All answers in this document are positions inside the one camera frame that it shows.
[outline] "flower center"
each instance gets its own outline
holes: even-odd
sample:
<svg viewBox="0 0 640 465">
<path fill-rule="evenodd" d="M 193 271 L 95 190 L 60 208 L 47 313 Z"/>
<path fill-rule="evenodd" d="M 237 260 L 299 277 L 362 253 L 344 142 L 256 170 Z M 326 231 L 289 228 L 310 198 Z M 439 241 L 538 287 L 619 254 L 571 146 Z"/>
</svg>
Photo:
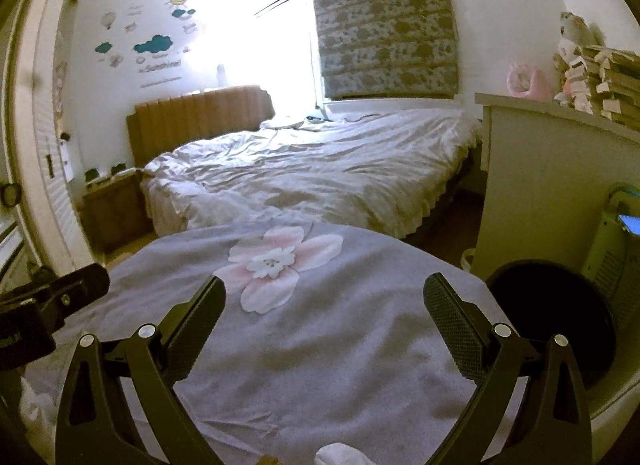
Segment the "flower center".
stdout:
<svg viewBox="0 0 640 465">
<path fill-rule="evenodd" d="M 262 279 L 267 275 L 271 279 L 275 279 L 281 271 L 295 262 L 294 249 L 293 245 L 285 249 L 276 248 L 266 254 L 256 255 L 246 264 L 246 269 L 254 273 L 254 279 Z"/>
</svg>

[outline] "patterned roman shade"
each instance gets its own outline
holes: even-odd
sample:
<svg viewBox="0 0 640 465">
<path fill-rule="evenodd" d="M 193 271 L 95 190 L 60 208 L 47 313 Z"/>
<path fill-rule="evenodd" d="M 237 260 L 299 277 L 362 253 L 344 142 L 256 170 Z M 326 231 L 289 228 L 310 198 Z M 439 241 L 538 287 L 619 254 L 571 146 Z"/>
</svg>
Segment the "patterned roman shade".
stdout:
<svg viewBox="0 0 640 465">
<path fill-rule="evenodd" d="M 325 97 L 458 92 L 450 0 L 314 0 Z"/>
</svg>

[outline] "wooden headboard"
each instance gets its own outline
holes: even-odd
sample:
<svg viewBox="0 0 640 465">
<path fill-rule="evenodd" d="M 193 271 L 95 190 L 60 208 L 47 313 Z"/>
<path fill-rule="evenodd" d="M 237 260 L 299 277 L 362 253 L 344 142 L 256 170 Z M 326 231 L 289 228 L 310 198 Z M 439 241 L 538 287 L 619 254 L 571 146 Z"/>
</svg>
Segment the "wooden headboard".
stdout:
<svg viewBox="0 0 640 465">
<path fill-rule="evenodd" d="M 135 109 L 127 117 L 127 129 L 138 168 L 193 140 L 256 130 L 274 115 L 271 97 L 259 86 L 181 95 L 138 104 Z"/>
</svg>

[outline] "black trash bin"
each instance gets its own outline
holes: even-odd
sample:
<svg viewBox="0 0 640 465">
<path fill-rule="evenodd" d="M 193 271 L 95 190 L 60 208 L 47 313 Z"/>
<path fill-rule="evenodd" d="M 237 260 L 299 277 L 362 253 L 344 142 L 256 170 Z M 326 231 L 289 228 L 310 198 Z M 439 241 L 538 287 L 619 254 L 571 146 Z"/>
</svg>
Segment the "black trash bin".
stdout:
<svg viewBox="0 0 640 465">
<path fill-rule="evenodd" d="M 569 339 L 585 388 L 609 370 L 616 327 L 607 300 L 587 279 L 550 261 L 516 261 L 486 282 L 521 337 Z"/>
</svg>

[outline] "floor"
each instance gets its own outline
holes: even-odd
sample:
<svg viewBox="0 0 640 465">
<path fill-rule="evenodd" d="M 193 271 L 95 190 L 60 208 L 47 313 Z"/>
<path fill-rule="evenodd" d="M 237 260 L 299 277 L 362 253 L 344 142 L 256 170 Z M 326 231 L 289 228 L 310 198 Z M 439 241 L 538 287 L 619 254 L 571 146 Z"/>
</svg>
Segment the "floor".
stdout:
<svg viewBox="0 0 640 465">
<path fill-rule="evenodd" d="M 483 203 L 484 196 L 459 190 L 418 248 L 460 267 L 462 252 L 475 247 L 478 241 Z M 158 239 L 156 233 L 150 233 L 105 255 L 107 269 L 112 270 L 155 239 Z"/>
</svg>

